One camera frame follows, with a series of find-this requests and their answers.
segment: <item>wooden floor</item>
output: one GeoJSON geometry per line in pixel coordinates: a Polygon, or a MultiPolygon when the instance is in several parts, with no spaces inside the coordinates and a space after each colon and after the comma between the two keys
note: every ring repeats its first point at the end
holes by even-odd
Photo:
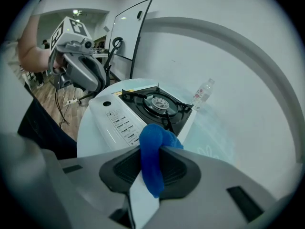
{"type": "MultiPolygon", "coordinates": [[[[45,84],[41,88],[37,89],[37,82],[31,80],[31,89],[35,97],[38,99],[40,104],[44,107],[44,109],[48,112],[48,114],[55,120],[57,124],[59,124],[62,120],[61,114],[55,103],[55,87],[50,83],[50,80],[53,81],[53,76],[44,76],[45,84]]],[[[117,81],[112,79],[110,81],[111,84],[116,83],[117,81]]],[[[65,87],[64,89],[58,90],[58,101],[60,103],[61,111],[65,114],[65,119],[69,122],[69,125],[63,123],[61,125],[62,130],[67,133],[70,137],[72,137],[75,141],[77,141],[77,133],[81,123],[81,118],[85,113],[85,110],[88,107],[88,101],[91,97],[83,99],[81,101],[81,105],[78,103],[70,104],[65,107],[62,106],[63,103],[63,95],[65,97],[65,103],[68,100],[72,100],[75,98],[80,98],[84,96],[84,92],[80,88],[75,88],[73,85],[65,87]]]]}

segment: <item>plastic bottle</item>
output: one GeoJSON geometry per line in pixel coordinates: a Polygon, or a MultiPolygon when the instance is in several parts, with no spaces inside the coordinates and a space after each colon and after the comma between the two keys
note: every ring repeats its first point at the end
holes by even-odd
{"type": "Polygon", "coordinates": [[[195,110],[199,110],[202,103],[206,102],[206,100],[211,96],[214,83],[215,81],[210,78],[208,82],[202,83],[202,85],[199,87],[191,101],[191,104],[194,105],[193,108],[195,110]]]}

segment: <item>blue cloth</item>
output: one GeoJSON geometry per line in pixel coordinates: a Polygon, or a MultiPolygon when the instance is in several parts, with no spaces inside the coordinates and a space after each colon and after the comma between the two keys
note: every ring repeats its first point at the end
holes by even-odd
{"type": "Polygon", "coordinates": [[[140,137],[141,170],[148,191],[158,198],[164,190],[163,177],[160,170],[159,148],[183,146],[174,133],[164,130],[156,124],[149,124],[142,130],[140,137]]]}

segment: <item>black pants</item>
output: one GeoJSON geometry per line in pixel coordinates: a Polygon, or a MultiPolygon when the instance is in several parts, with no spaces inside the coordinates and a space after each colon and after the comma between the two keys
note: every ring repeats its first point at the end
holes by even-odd
{"type": "MultiPolygon", "coordinates": [[[[25,88],[33,96],[27,84],[25,88]]],[[[60,129],[38,100],[34,96],[33,98],[18,134],[32,139],[41,148],[53,151],[58,159],[77,157],[76,142],[60,129]]]]}
{"type": "Polygon", "coordinates": [[[34,75],[36,76],[36,79],[38,81],[39,84],[41,84],[43,82],[43,75],[41,72],[38,73],[34,73],[34,75]]]}

